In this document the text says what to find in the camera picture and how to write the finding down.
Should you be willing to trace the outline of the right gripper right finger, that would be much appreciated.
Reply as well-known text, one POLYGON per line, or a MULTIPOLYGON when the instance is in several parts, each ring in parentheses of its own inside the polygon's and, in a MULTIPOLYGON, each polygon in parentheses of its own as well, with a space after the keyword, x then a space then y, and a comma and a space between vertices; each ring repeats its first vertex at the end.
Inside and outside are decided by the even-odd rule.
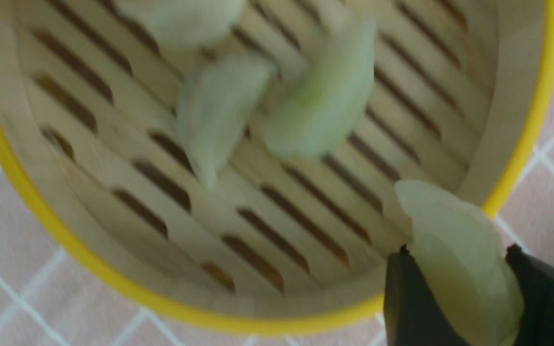
POLYGON ((525 302, 516 346, 554 346, 554 267, 526 254, 518 245, 506 250, 525 302))

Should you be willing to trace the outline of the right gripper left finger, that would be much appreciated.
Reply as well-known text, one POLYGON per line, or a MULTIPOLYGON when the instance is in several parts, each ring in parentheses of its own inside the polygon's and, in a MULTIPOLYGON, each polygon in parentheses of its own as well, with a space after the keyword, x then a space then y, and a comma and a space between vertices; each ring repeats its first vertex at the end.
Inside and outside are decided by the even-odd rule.
POLYGON ((406 245, 387 261, 383 317, 389 346, 466 346, 406 245))

